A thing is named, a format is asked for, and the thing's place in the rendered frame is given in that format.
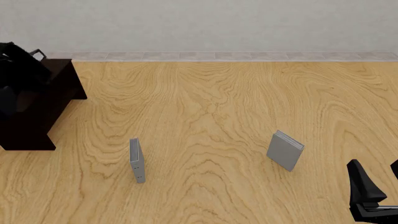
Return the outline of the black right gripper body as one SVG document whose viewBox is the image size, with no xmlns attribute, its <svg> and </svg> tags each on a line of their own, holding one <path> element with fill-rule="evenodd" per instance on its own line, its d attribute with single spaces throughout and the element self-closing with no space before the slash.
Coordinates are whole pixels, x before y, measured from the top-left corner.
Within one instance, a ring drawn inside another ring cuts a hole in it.
<svg viewBox="0 0 398 224">
<path fill-rule="evenodd" d="M 398 221 L 398 206 L 364 207 L 361 204 L 350 206 L 355 221 Z"/>
</svg>

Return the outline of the dark brown wooden cabinet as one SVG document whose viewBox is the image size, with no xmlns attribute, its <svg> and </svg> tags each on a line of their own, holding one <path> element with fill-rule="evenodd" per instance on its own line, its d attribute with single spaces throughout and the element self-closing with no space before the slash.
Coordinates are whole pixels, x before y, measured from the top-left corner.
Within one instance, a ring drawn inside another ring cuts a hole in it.
<svg viewBox="0 0 398 224">
<path fill-rule="evenodd" d="M 0 146 L 7 151 L 54 151 L 47 136 L 71 100 L 87 95 L 71 59 L 44 59 L 52 72 L 42 91 L 23 90 L 16 95 L 16 112 L 0 119 Z"/>
</svg>

